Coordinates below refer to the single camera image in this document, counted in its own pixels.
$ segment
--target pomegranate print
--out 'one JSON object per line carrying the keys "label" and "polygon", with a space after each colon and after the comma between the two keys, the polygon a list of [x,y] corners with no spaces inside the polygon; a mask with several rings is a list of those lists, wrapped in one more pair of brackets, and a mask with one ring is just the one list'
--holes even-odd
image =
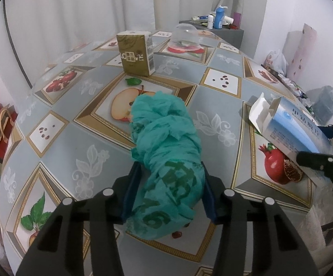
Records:
{"label": "pomegranate print", "polygon": [[259,74],[266,79],[267,81],[273,82],[273,83],[278,83],[279,81],[269,72],[265,72],[265,71],[258,71]]}
{"label": "pomegranate print", "polygon": [[284,160],[284,172],[287,178],[293,182],[300,182],[303,178],[303,171],[291,160]]}
{"label": "pomegranate print", "polygon": [[65,71],[59,75],[59,79],[53,80],[48,87],[46,87],[46,92],[58,92],[67,87],[75,77],[77,76],[77,72],[74,70]]}
{"label": "pomegranate print", "polygon": [[267,147],[265,144],[260,146],[259,150],[265,154],[265,170],[269,178],[281,185],[290,182],[284,169],[286,156],[271,143]]}

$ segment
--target tissue box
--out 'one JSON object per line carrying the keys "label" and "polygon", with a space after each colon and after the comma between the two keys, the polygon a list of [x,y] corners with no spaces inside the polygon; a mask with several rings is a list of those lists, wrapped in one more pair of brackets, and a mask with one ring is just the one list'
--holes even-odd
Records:
{"label": "tissue box", "polygon": [[[333,155],[330,140],[286,98],[276,98],[269,104],[261,94],[250,109],[249,118],[263,137],[295,163],[300,151]],[[322,171],[303,166],[300,168],[318,187],[330,182]]]}
{"label": "tissue box", "polygon": [[117,40],[126,73],[149,76],[155,72],[151,32],[124,31]]}

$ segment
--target plastic bag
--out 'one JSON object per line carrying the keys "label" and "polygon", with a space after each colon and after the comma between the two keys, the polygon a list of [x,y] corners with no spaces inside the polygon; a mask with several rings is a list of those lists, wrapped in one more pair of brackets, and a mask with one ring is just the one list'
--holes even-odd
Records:
{"label": "plastic bag", "polygon": [[286,62],[284,54],[281,50],[278,51],[271,51],[267,57],[265,62],[263,63],[264,66],[268,66],[272,68],[274,71],[281,73],[283,75],[286,74],[286,66],[288,62]]}
{"label": "plastic bag", "polygon": [[132,157],[151,175],[137,193],[127,231],[147,240],[178,238],[205,185],[197,130],[182,99],[161,91],[138,96],[131,116]]}

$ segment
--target white bottle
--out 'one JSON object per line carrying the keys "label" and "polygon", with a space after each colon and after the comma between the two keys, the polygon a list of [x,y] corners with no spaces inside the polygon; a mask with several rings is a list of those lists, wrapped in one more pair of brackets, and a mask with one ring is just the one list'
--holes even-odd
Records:
{"label": "white bottle", "polygon": [[208,16],[208,21],[207,21],[207,29],[212,29],[213,26],[213,15]]}

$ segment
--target clear plastic dome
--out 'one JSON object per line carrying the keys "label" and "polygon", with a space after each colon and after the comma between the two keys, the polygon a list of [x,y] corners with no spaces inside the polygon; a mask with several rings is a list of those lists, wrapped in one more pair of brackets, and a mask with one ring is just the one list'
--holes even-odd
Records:
{"label": "clear plastic dome", "polygon": [[175,27],[168,46],[181,51],[195,51],[202,48],[196,27],[184,23]]}

